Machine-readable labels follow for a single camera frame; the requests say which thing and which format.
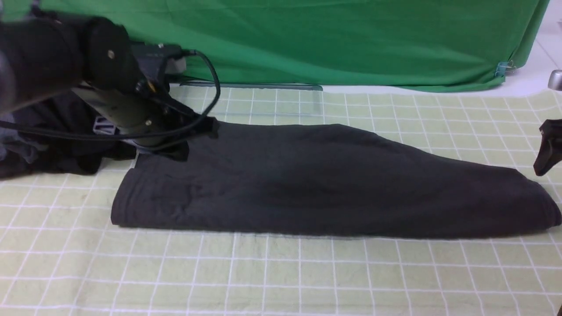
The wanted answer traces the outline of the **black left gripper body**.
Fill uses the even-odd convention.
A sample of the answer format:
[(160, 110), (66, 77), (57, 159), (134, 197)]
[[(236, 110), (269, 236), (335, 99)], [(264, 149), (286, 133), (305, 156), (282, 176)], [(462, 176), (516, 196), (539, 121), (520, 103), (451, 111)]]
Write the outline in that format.
[(125, 94), (80, 87), (73, 92), (98, 112), (93, 135), (78, 135), (78, 139), (120, 140), (143, 154), (185, 161), (190, 139), (218, 136), (220, 125), (209, 116), (209, 109), (198, 114), (172, 98), (164, 88), (157, 88), (155, 93), (144, 90)]

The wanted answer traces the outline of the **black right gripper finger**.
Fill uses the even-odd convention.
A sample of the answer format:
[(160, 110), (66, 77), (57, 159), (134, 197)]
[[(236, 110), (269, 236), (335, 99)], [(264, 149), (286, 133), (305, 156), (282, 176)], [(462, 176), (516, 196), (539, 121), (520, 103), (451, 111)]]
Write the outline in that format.
[(562, 120), (547, 119), (539, 131), (540, 148), (533, 169), (536, 176), (544, 176), (562, 160)]

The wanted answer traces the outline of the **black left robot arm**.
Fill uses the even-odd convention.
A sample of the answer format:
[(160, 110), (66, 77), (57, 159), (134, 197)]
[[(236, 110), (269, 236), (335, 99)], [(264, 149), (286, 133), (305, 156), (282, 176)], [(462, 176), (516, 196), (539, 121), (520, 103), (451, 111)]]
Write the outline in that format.
[[(216, 93), (201, 114), (172, 98), (165, 86), (169, 65), (201, 58)], [(221, 94), (211, 61), (175, 44), (132, 42), (124, 26), (108, 18), (43, 11), (1, 24), (1, 113), (14, 112), (72, 91), (99, 116), (92, 134), (59, 132), (1, 122), (4, 129), (70, 140), (122, 141), (138, 150), (185, 161), (187, 141), (218, 136), (210, 117)]]

